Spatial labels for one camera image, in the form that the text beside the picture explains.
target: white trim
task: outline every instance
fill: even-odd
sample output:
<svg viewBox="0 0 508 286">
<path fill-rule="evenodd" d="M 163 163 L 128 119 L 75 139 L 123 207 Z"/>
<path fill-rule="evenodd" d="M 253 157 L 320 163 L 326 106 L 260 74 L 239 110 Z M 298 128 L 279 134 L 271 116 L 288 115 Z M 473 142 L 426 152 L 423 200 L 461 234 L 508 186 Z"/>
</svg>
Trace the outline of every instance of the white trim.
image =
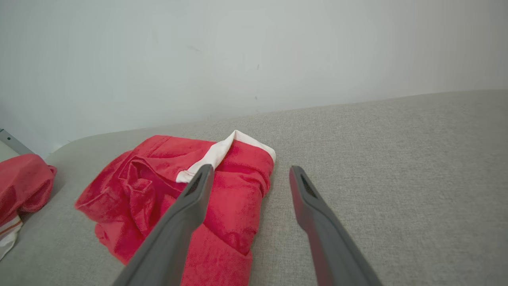
<svg viewBox="0 0 508 286">
<path fill-rule="evenodd" d="M 21 222 L 19 216 L 16 216 L 15 218 L 8 221 L 6 224 L 0 226 L 1 233 L 7 230 L 8 228 L 12 227 L 13 225 L 16 226 L 6 231 L 4 234 L 0 236 L 0 260 L 2 260 L 5 254 L 9 252 L 9 250 L 11 250 L 11 248 L 14 246 L 16 238 L 18 237 L 18 231 L 21 229 L 23 222 Z"/>
<path fill-rule="evenodd" d="M 9 220 L 8 222 L 6 222 L 4 225 L 0 226 L 0 234 L 10 228 L 11 226 L 17 224 L 21 219 L 19 218 L 19 215 L 15 216 L 13 219 Z"/>
<path fill-rule="evenodd" d="M 261 148 L 265 150 L 270 157 L 272 157 L 273 162 L 275 163 L 275 151 L 266 146 L 265 144 L 257 141 L 256 139 L 248 136 L 245 133 L 242 133 L 238 130 L 233 131 L 231 135 L 228 136 L 228 138 L 217 142 L 213 144 L 210 149 L 206 152 L 205 156 L 201 158 L 201 160 L 194 163 L 192 166 L 189 167 L 187 170 L 183 170 L 178 173 L 176 176 L 176 182 L 177 183 L 188 183 L 192 180 L 194 175 L 198 172 L 199 168 L 201 166 L 206 164 L 211 164 L 213 168 L 217 168 L 219 164 L 224 160 L 224 157 L 229 151 L 229 148 L 231 147 L 231 144 L 233 144 L 233 140 L 237 140 L 240 142 L 243 142 L 245 144 L 249 144 L 254 147 Z"/>
</svg>

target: red and white cloth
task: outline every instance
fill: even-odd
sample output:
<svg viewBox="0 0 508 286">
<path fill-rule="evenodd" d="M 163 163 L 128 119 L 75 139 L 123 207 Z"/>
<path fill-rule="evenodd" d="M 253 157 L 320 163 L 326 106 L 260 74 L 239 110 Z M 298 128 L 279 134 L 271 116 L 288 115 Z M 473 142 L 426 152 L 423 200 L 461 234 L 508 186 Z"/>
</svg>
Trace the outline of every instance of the red and white cloth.
<svg viewBox="0 0 508 286">
<path fill-rule="evenodd" d="M 198 169 L 212 164 L 208 210 L 190 241 L 182 285 L 247 285 L 274 162 L 272 148 L 238 130 L 218 143 L 157 135 L 108 164 L 75 207 L 127 264 Z"/>
<path fill-rule="evenodd" d="M 55 175 L 56 168 L 35 154 L 0 162 L 0 260 L 23 225 L 19 213 L 36 212 L 48 202 Z"/>
</svg>

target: folded fabric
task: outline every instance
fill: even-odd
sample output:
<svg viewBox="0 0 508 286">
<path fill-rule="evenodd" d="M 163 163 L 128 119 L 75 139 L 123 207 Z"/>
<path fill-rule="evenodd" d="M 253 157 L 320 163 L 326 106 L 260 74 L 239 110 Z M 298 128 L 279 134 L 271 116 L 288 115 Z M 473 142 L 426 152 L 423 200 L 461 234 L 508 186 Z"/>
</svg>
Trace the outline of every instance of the folded fabric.
<svg viewBox="0 0 508 286">
<path fill-rule="evenodd" d="M 247 285 L 274 161 L 273 149 L 237 130 L 218 143 L 157 135 L 109 163 L 75 207 L 127 264 L 197 170 L 212 164 L 208 210 L 192 235 L 182 285 Z"/>
<path fill-rule="evenodd" d="M 49 200 L 56 168 L 35 154 L 0 162 L 0 260 L 14 246 L 19 213 L 40 210 Z"/>
</svg>

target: gray couch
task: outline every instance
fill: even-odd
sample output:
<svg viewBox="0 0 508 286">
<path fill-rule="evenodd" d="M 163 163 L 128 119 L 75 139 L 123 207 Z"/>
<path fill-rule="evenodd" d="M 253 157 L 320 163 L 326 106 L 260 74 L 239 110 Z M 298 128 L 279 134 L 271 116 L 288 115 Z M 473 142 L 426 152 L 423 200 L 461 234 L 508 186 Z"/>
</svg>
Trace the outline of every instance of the gray couch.
<svg viewBox="0 0 508 286">
<path fill-rule="evenodd" d="M 116 156 L 164 134 L 238 129 L 277 152 L 251 285 L 316 285 L 288 173 L 302 166 L 384 285 L 508 284 L 508 91 L 428 94 L 96 135 L 49 156 L 50 202 L 0 261 L 4 285 L 110 285 L 123 265 L 73 204 Z"/>
</svg>

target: white wall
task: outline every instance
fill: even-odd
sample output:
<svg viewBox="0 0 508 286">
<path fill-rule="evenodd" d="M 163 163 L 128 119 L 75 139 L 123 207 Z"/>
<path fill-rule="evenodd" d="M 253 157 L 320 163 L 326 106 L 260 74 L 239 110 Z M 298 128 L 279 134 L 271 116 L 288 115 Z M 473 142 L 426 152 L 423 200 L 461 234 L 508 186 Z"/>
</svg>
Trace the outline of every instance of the white wall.
<svg viewBox="0 0 508 286">
<path fill-rule="evenodd" d="M 98 133 L 508 88 L 506 0 L 0 0 L 0 122 Z"/>
<path fill-rule="evenodd" d="M 14 158 L 16 156 L 19 156 L 16 151 L 12 150 L 9 146 L 0 141 L 0 162 Z"/>
</svg>

